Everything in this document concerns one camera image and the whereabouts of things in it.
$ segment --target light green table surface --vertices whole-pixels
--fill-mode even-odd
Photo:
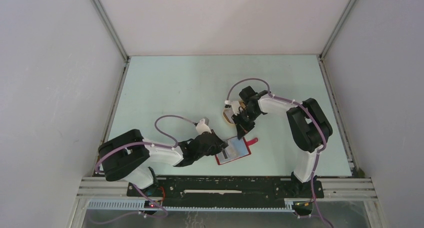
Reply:
[[[208,117],[209,126],[224,138],[236,135],[222,112],[231,86],[245,78],[266,80],[278,96],[304,101],[314,98],[333,127],[328,147],[317,168],[319,176],[350,176],[350,168],[337,128],[330,99],[315,55],[202,55],[133,56],[126,75],[109,139],[131,129],[156,142],[172,140],[157,132],[155,120],[166,114],[198,121]],[[259,81],[239,84],[231,94],[246,86],[265,90]],[[195,127],[177,118],[158,123],[178,141],[195,138]],[[214,156],[205,156],[186,167],[147,163],[157,175],[203,176],[289,176],[296,166],[299,149],[293,141],[287,117],[261,115],[247,140],[258,137],[250,147],[251,155],[218,165]]]

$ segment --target ventilation grille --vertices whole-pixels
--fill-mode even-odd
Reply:
[[[144,208],[144,200],[122,199],[92,199],[87,209],[91,210],[120,210],[120,211],[149,211],[156,208]],[[164,206],[168,211],[205,211],[205,212],[293,212],[292,201],[285,202],[285,208],[227,208],[227,207],[171,207]]]

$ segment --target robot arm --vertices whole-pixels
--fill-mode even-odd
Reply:
[[[158,181],[155,172],[143,164],[145,161],[185,167],[203,156],[214,156],[228,146],[209,128],[208,123],[207,118],[201,119],[196,123],[199,135],[194,139],[179,142],[176,147],[146,139],[138,129],[130,130],[102,144],[98,148],[100,158],[127,145],[126,149],[112,154],[102,162],[106,180],[126,180],[142,190],[156,190]]]
[[[231,116],[236,129],[237,137],[241,139],[255,127],[255,120],[260,115],[277,114],[287,116],[291,133],[296,145],[300,148],[297,153],[296,168],[292,174],[300,183],[311,179],[317,151],[322,148],[323,140],[315,127],[308,120],[306,113],[297,105],[280,99],[275,99],[264,90],[255,92],[248,86],[239,93],[244,107],[238,101],[226,101],[227,108],[231,107],[234,115]],[[325,136],[326,141],[333,134],[333,129],[315,99],[309,98],[302,102]]]

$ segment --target white wall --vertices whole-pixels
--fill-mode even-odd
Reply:
[[[122,69],[90,0],[0,0],[1,227],[65,227]]]
[[[326,65],[393,228],[423,227],[424,0],[359,0]]]
[[[349,0],[101,0],[129,55],[319,54]]]

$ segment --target gray wall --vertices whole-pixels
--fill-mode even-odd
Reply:
[[[90,0],[0,0],[0,226],[64,227],[123,60]]]
[[[423,227],[424,0],[359,0],[325,63],[391,227]]]

